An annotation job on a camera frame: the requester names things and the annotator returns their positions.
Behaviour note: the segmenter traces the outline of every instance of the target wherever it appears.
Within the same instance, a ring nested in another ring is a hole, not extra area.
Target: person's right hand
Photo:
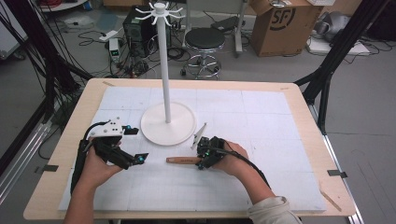
[[[248,159],[248,153],[245,151],[244,148],[242,148],[236,143],[226,141],[224,143],[224,149],[229,151],[236,151],[237,153],[241,154],[246,159]],[[235,156],[226,155],[221,161],[214,164],[213,168],[222,170],[228,175],[233,175],[238,177],[247,170],[249,170],[251,167],[245,161],[242,161],[236,158]]]

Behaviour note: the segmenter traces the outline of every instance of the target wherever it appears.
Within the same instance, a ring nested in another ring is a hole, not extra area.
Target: person's left hand
[[[122,168],[117,165],[107,165],[96,155],[95,148],[91,147],[78,184],[89,189],[96,189],[121,170]]]

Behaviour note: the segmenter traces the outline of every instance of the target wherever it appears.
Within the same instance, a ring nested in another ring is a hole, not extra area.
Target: white paper sheet
[[[323,212],[325,202],[306,157],[282,92],[171,89],[172,102],[194,111],[204,136],[237,142],[266,175],[276,195],[286,196],[293,211]],[[158,88],[107,88],[92,121],[120,117],[140,127],[151,105],[163,102]],[[95,210],[115,211],[246,211],[251,202],[242,184],[222,171],[200,171],[194,165],[169,164],[167,157],[196,156],[193,136],[175,147],[150,143],[141,132],[121,139],[121,149],[149,153],[143,165],[113,176],[95,194]],[[70,200],[70,180],[59,209]]]

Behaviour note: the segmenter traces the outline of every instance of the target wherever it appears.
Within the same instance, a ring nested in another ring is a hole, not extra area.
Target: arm
[[[248,159],[247,152],[238,144],[226,142],[224,149],[236,151]],[[288,200],[275,196],[259,173],[246,162],[226,155],[213,167],[235,176],[244,185],[253,203],[247,211],[253,223],[301,224],[300,219],[290,211]]]
[[[248,159],[247,152],[238,144],[227,142],[224,149],[234,150]],[[247,194],[253,204],[264,199],[275,197],[275,194],[265,184],[260,175],[249,166],[246,162],[238,158],[227,155],[220,162],[213,165],[214,168],[220,169],[228,175],[235,176],[244,185]]]
[[[91,147],[81,178],[73,190],[64,224],[93,223],[93,197],[96,189],[121,170],[119,166],[107,165],[96,156],[94,148]]]

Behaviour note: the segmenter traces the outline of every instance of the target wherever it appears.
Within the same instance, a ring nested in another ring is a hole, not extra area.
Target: white mug tree stand
[[[160,146],[175,146],[192,136],[196,128],[196,118],[194,113],[185,105],[180,103],[170,103],[169,97],[169,77],[168,77],[168,59],[166,51],[166,32],[165,24],[170,26],[167,16],[177,19],[178,17],[170,13],[177,13],[183,8],[176,11],[166,10],[169,3],[156,3],[154,6],[149,3],[153,9],[151,11],[141,11],[140,13],[149,13],[144,18],[146,20],[154,17],[153,25],[157,23],[158,41],[160,45],[161,73],[163,78],[163,104],[153,105],[148,108],[141,119],[140,128],[146,138]]]

